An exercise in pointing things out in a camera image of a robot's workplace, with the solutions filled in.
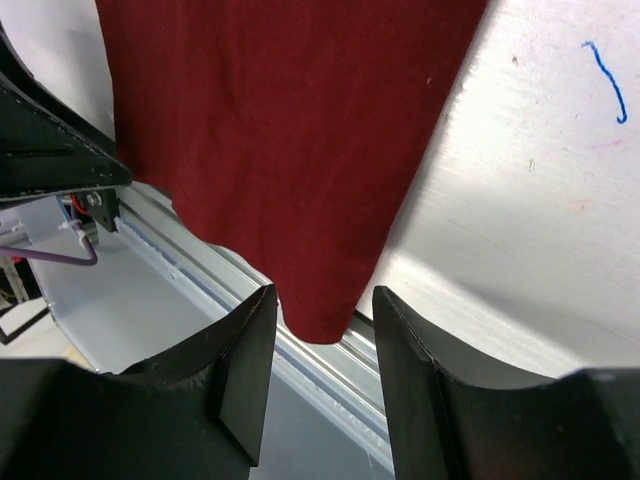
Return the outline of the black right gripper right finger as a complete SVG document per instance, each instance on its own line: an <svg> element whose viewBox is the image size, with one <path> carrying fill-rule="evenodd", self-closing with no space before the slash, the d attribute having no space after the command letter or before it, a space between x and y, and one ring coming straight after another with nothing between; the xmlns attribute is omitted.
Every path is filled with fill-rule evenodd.
<svg viewBox="0 0 640 480"><path fill-rule="evenodd" d="M582 375L551 379L485 354L373 295L376 351L399 479L594 479L600 412Z"/></svg>

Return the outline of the dark red t shirt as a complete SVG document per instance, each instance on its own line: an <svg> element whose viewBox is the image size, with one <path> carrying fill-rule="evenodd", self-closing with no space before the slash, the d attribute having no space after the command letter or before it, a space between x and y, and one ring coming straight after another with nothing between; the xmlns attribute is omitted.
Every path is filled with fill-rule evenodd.
<svg viewBox="0 0 640 480"><path fill-rule="evenodd" d="M119 159L277 288L299 339L345 333L483 1L100 1Z"/></svg>

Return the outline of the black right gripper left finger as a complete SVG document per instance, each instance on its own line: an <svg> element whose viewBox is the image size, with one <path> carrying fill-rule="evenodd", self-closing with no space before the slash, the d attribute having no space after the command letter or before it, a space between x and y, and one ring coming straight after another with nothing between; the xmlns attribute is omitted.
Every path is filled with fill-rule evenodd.
<svg viewBox="0 0 640 480"><path fill-rule="evenodd" d="M97 467L256 466L276 317L276 289L261 287L221 320L106 376Z"/></svg>

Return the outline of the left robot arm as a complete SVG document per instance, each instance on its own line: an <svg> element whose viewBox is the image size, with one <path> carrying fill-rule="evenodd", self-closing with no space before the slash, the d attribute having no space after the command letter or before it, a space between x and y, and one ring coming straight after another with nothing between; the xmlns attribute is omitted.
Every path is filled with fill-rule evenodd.
<svg viewBox="0 0 640 480"><path fill-rule="evenodd" d="M125 186L115 142L52 95L1 33L1 200Z"/></svg>

